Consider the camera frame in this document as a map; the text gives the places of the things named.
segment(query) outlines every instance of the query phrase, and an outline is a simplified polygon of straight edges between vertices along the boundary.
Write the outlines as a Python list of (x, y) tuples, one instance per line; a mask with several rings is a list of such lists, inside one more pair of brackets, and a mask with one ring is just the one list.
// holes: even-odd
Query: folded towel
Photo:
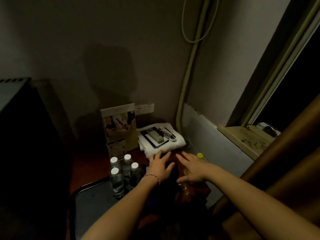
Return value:
[[(163, 145), (154, 148), (149, 141), (140, 133), (140, 131), (144, 131), (146, 129), (149, 129), (151, 127), (166, 127), (177, 139), (175, 142), (168, 141), (164, 143)], [(139, 141), (139, 147), (141, 151), (144, 151), (146, 157), (149, 159), (152, 154), (157, 153), (158, 151), (162, 150), (163, 152), (169, 152), (177, 148), (181, 148), (184, 145), (186, 145), (186, 142), (184, 141), (182, 135), (180, 135), (178, 132), (176, 132), (170, 123), (157, 123), (148, 125), (146, 127), (137, 129), (138, 131), (138, 141)]]

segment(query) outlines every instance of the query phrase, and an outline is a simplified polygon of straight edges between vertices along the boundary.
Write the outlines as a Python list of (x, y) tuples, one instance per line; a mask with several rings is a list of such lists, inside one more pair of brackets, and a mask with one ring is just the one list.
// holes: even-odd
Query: wire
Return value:
[(185, 7), (186, 7), (186, 1), (187, 1), (187, 0), (184, 0), (184, 3), (183, 3), (182, 17), (181, 17), (181, 28), (182, 28), (182, 34), (183, 34), (183, 37), (185, 38), (185, 40), (186, 40), (187, 42), (189, 42), (190, 44), (193, 44), (193, 43), (197, 43), (197, 42), (203, 40), (203, 39), (206, 37), (206, 35), (209, 33), (209, 31), (210, 31), (210, 29), (211, 29), (211, 27), (212, 27), (212, 24), (214, 23), (214, 19), (215, 19), (215, 17), (216, 17), (217, 11), (218, 11), (219, 0), (217, 0), (216, 10), (214, 11), (214, 15), (213, 15), (212, 21), (211, 21), (211, 23), (210, 23), (210, 26), (209, 26), (209, 28), (208, 28), (208, 31), (205, 33), (205, 35), (204, 35), (202, 38), (200, 38), (200, 39), (198, 39), (198, 40), (194, 40), (194, 41), (191, 41), (191, 40), (189, 40), (189, 39), (186, 37), (186, 34), (184, 33), (184, 29), (183, 29), (183, 17), (184, 17), (184, 9), (185, 9)]

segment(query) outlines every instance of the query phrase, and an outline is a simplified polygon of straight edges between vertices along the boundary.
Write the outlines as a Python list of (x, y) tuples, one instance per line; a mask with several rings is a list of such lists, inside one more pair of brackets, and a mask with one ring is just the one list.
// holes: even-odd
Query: hand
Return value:
[(197, 158), (197, 156), (193, 154), (186, 152), (182, 152), (182, 154), (186, 159), (179, 154), (176, 154), (176, 157), (189, 170), (190, 174), (178, 178), (177, 183), (202, 182), (207, 180), (207, 172), (211, 167), (214, 167), (214, 165)]
[(169, 178), (175, 163), (172, 162), (167, 168), (165, 168), (166, 161), (168, 161), (171, 152), (168, 152), (163, 158), (160, 158), (161, 154), (162, 150), (160, 150), (156, 155), (152, 155), (150, 157), (149, 167), (146, 168), (146, 174), (152, 173), (159, 178), (160, 182), (163, 182)]

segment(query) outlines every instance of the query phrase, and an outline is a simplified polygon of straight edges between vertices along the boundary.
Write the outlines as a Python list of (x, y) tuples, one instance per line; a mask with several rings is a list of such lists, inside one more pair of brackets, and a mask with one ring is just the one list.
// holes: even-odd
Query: electrical outlet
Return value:
[(134, 107), (136, 115), (152, 113), (155, 110), (155, 104), (137, 105)]

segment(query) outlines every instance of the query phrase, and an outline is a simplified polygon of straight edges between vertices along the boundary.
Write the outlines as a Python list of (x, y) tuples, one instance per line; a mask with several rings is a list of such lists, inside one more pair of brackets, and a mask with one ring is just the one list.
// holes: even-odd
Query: black tray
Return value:
[(70, 239), (79, 240), (95, 221), (118, 202), (109, 177), (84, 185), (70, 198)]

